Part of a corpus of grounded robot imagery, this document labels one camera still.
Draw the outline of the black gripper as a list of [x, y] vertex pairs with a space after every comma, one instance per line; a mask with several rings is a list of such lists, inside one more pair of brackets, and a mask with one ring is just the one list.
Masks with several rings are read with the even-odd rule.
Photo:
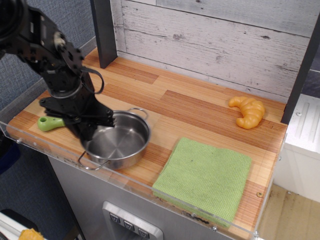
[[46, 80], [50, 97], [42, 98], [40, 106], [50, 117], [65, 119], [65, 126], [79, 139], [91, 141], [98, 126], [114, 128], [117, 118], [113, 111], [96, 99], [96, 94], [102, 93], [105, 83], [101, 83], [99, 91], [95, 92], [91, 80], [81, 80], [72, 89], [56, 89], [63, 82]]

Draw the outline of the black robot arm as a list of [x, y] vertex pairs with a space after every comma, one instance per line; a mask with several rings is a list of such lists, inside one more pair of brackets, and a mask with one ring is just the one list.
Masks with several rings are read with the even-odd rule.
[[114, 112], [96, 99], [90, 74], [82, 65], [80, 49], [67, 41], [57, 25], [24, 0], [0, 2], [0, 55], [17, 56], [39, 74], [49, 97], [39, 101], [50, 117], [63, 119], [72, 133], [86, 141], [100, 126], [115, 127]]

